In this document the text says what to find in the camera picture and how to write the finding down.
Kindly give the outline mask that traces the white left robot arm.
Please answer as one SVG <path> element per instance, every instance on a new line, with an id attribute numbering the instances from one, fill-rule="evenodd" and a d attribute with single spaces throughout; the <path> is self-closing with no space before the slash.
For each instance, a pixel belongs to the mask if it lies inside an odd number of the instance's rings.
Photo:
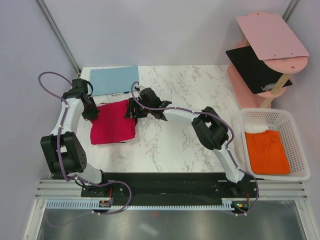
<path id="1" fill-rule="evenodd" d="M 87 90 L 72 89 L 61 97 L 61 113 L 51 133 L 43 136 L 40 145 L 50 172 L 66 181 L 81 180 L 92 185 L 99 197 L 106 196 L 110 185 L 101 170 L 88 163 L 87 155 L 77 138 L 80 118 L 98 119 L 100 111 Z"/>

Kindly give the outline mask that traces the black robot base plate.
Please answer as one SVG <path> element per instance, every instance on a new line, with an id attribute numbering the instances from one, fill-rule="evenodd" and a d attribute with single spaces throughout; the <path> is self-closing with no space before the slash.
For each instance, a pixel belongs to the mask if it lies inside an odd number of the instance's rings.
<path id="1" fill-rule="evenodd" d="M 225 173 L 134 173 L 104 172 L 108 186 L 84 186 L 82 197 L 110 197 L 118 204 L 219 204 L 222 199 L 247 199 L 258 196 L 257 184 L 240 189 L 230 184 Z"/>

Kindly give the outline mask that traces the magenta t shirt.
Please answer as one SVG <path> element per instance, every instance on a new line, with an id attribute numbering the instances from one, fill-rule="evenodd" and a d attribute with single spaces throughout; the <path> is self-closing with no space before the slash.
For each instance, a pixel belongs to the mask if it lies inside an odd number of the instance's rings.
<path id="1" fill-rule="evenodd" d="M 107 103 L 98 106 L 99 113 L 92 119 L 90 141 L 92 145 L 126 142 L 136 137 L 136 122 L 125 118 L 129 100 Z"/>

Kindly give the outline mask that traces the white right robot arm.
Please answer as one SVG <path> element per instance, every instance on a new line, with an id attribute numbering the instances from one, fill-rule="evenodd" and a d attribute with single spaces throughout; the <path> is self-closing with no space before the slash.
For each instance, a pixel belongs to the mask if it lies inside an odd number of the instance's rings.
<path id="1" fill-rule="evenodd" d="M 158 101 L 151 105 L 143 103 L 142 99 L 129 99 L 129 106 L 124 114 L 127 119 L 145 118 L 149 114 L 158 120 L 173 121 L 193 127 L 200 143 L 212 150 L 224 169 L 229 182 L 229 191 L 235 197 L 242 196 L 247 191 L 251 177 L 240 168 L 234 157 L 228 151 L 228 126 L 211 107 L 202 111 L 193 111 L 174 105 L 170 101 Z"/>

